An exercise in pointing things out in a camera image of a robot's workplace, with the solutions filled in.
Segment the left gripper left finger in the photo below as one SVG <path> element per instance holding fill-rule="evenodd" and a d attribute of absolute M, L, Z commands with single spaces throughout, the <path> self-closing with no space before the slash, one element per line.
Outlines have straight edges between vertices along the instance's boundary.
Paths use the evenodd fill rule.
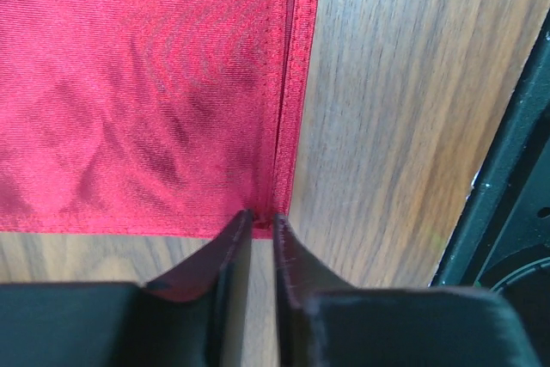
<path fill-rule="evenodd" d="M 237 366 L 252 215 L 145 285 L 3 284 L 4 366 Z"/>

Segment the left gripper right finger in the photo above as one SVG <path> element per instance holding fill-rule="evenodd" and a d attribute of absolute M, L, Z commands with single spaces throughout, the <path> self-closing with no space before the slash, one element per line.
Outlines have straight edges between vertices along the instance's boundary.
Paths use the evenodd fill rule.
<path fill-rule="evenodd" d="M 360 289 L 273 219 L 283 366 L 539 366 L 514 309 L 475 287 Z"/>

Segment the red cloth napkin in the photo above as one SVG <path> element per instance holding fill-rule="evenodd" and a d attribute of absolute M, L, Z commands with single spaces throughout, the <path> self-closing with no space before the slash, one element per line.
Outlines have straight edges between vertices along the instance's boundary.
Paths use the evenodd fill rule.
<path fill-rule="evenodd" d="M 317 0 L 1 0 L 1 228 L 254 235 L 290 208 Z"/>

